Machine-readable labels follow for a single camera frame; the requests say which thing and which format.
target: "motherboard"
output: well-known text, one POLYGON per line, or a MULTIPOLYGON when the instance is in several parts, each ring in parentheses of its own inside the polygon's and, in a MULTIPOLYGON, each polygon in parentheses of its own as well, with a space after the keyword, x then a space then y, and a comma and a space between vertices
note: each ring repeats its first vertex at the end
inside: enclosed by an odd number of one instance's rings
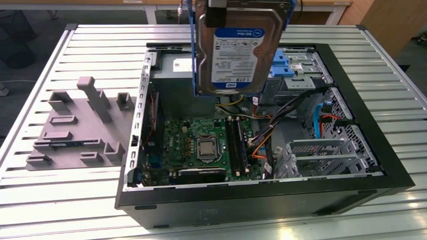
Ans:
POLYGON ((248 118, 165 121, 162 155, 148 160, 153 169, 164 170, 150 172, 152 185, 193 184, 197 178, 200 182, 261 179, 260 163, 251 159, 248 148, 252 136, 248 118))

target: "blue latch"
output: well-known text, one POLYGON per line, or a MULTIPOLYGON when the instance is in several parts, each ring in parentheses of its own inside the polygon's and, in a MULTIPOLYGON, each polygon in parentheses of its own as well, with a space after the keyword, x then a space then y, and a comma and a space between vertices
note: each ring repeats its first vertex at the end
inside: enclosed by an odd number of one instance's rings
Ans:
POLYGON ((289 59, 283 50, 277 49, 272 58, 271 76, 273 77, 293 77, 295 72, 289 67, 289 59))

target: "table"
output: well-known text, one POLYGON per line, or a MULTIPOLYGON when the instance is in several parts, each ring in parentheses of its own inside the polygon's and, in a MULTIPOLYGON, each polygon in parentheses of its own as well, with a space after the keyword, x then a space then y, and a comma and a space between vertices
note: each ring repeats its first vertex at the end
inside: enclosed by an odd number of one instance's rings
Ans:
POLYGON ((84 94, 77 77, 93 76, 106 97, 137 94, 146 42, 189 42, 188 25, 68 26, 0 148, 0 238, 40 240, 138 236, 149 239, 417 240, 427 228, 427 99, 376 43, 355 26, 289 25, 283 43, 329 44, 416 184, 343 215, 203 227, 144 229, 120 210, 120 167, 26 171, 52 90, 84 94))
MULTIPOLYGON (((301 9, 300 0, 295 11, 301 9)), ((0 0, 8 10, 144 10, 148 24, 157 24, 157 10, 177 10, 180 0, 0 0)), ((352 0, 304 0, 304 12, 329 12, 327 25, 337 25, 352 0)))

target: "blue cable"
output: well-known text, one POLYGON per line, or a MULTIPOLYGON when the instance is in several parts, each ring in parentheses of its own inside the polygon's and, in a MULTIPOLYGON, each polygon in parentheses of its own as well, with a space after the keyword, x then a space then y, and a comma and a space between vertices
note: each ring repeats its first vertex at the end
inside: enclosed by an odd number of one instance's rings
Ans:
POLYGON ((320 138, 320 128, 319 128, 319 110, 323 108, 323 103, 319 103, 315 108, 313 108, 313 113, 312 113, 312 125, 313 125, 313 135, 315 138, 320 138))

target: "barcode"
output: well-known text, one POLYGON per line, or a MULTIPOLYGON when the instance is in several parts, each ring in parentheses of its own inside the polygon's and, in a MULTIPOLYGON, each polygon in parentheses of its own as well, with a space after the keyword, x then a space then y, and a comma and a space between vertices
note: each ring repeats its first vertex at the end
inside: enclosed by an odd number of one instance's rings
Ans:
POLYGON ((217 57, 216 60, 247 60, 247 57, 217 57))

